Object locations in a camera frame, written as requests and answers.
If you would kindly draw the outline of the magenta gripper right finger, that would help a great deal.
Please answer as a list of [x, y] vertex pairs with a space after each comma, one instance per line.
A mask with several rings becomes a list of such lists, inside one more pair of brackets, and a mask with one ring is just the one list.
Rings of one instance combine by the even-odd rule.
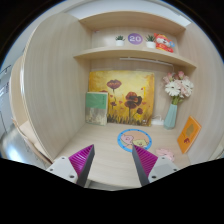
[[142, 186], [157, 181], [179, 170], [179, 168], [167, 157], [157, 157], [136, 145], [132, 148], [132, 156]]

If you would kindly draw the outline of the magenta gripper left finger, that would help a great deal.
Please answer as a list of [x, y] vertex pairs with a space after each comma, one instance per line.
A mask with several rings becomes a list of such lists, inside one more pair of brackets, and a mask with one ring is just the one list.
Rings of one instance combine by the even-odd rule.
[[75, 154], [62, 156], [47, 169], [48, 172], [84, 187], [94, 159], [94, 145], [87, 146]]

